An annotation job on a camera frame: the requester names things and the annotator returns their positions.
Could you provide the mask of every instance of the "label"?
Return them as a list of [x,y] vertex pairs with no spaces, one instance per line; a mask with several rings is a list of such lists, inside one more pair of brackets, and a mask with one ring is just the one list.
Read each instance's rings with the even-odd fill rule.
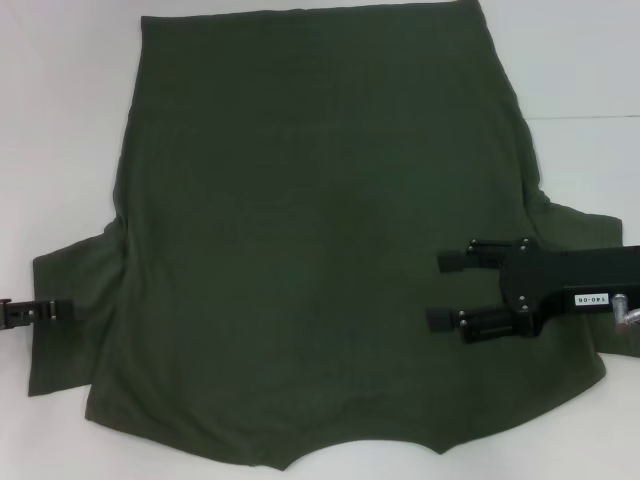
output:
[[586,307],[589,305],[609,305],[608,293],[592,293],[591,295],[576,295],[576,305]]

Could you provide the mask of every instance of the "shirt sleeve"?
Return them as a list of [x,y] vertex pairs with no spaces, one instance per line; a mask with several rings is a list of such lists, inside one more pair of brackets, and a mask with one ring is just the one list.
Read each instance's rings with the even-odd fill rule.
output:
[[34,325],[29,396],[91,383],[124,272],[124,234],[116,219],[104,233],[36,258],[36,300],[71,300],[73,318]]

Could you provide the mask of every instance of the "green shirt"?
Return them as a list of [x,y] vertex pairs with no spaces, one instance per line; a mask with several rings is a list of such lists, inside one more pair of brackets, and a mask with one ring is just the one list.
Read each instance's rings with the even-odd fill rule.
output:
[[440,275],[473,237],[621,244],[554,205],[476,1],[142,19],[104,234],[34,261],[30,395],[91,383],[87,418],[285,468],[358,439],[437,452],[530,420],[637,354],[610,316],[464,345],[425,307],[501,303]]

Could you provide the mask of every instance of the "white table surface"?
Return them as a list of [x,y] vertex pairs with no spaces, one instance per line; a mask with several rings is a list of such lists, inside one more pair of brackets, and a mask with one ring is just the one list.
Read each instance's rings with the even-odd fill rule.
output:
[[[35,256],[99,234],[112,219],[141,15],[367,3],[0,0],[0,296],[31,299]],[[625,242],[640,244],[640,2],[481,3],[530,121],[546,192],[622,218]],[[603,356],[607,377],[588,392],[443,456],[411,443],[353,442],[281,473],[87,422],[88,387],[27,398],[30,344],[30,328],[0,334],[2,480],[640,478],[640,360],[633,358]]]

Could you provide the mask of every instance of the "olive green t-shirt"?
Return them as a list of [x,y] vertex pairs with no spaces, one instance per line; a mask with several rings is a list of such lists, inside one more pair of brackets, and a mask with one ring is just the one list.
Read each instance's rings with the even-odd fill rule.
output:
[[30,395],[224,462],[285,468],[358,439],[437,452],[530,420],[637,354],[609,316],[465,345],[425,307],[501,303],[440,275],[473,237],[621,244],[554,205],[474,0],[142,19],[103,235],[34,261]]

